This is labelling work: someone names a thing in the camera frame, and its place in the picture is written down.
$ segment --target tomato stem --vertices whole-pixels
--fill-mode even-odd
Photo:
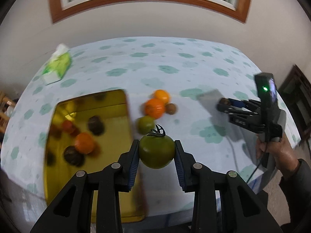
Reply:
[[[155,126],[156,126],[156,130],[151,129],[151,132],[149,132],[147,136],[164,137],[166,134],[165,134],[165,130],[163,129],[163,127],[159,124],[156,124]]]

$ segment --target silver bolt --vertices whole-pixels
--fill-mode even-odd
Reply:
[[[118,168],[120,168],[120,164],[119,163],[113,163],[112,165],[111,165],[111,167],[113,168],[113,169],[118,169]]]
[[[77,175],[77,177],[82,177],[85,175],[85,171],[82,171],[82,170],[77,171],[76,175]]]
[[[201,168],[202,168],[202,165],[201,165],[200,163],[194,163],[194,164],[193,164],[193,167],[194,167],[195,169],[201,169]]]
[[[230,171],[229,176],[235,178],[238,174],[235,171]]]

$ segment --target floral tablecloth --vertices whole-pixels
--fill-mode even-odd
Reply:
[[[258,100],[253,75],[260,70],[238,49],[196,39],[133,37],[77,46],[70,54],[73,62],[61,81],[45,86],[40,78],[42,66],[9,121],[1,168],[21,187],[44,197],[45,143],[56,104],[113,89],[126,91],[132,122],[142,116],[140,105],[154,90],[167,90],[178,112],[161,117],[157,123],[172,139],[181,140],[184,150],[197,162],[222,173],[235,170],[244,180],[255,168],[255,135],[230,124],[226,114],[215,109],[222,96]],[[284,102],[278,99],[287,113],[285,131],[294,147],[299,133]],[[140,168],[148,215],[192,208],[194,194],[182,192],[174,162],[159,170],[142,163]],[[259,169],[253,180],[262,174]],[[252,188],[258,188],[259,183],[253,181]]]

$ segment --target green tissue package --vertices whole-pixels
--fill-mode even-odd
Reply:
[[[71,65],[69,49],[64,44],[59,44],[43,69],[42,79],[46,85],[61,80]]]

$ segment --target yellow tray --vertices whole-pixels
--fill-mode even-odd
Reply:
[[[87,121],[95,115],[101,117],[105,132],[100,136],[93,136],[99,150],[92,152],[92,155],[86,155],[85,163],[81,167],[71,166],[63,158],[65,148],[74,145],[74,138],[65,132],[57,137],[55,129],[50,129],[44,164],[44,191],[48,205],[78,170],[85,170],[87,173],[101,171],[109,164],[117,162],[122,153],[129,151],[133,138],[126,95],[122,90],[99,92],[58,103],[51,126],[60,128],[64,120],[70,120],[81,132],[91,134]],[[119,193],[119,200],[123,223],[138,222],[145,218],[139,172],[132,190],[129,193]],[[94,192],[92,205],[93,223],[96,221],[96,205],[97,191]]]

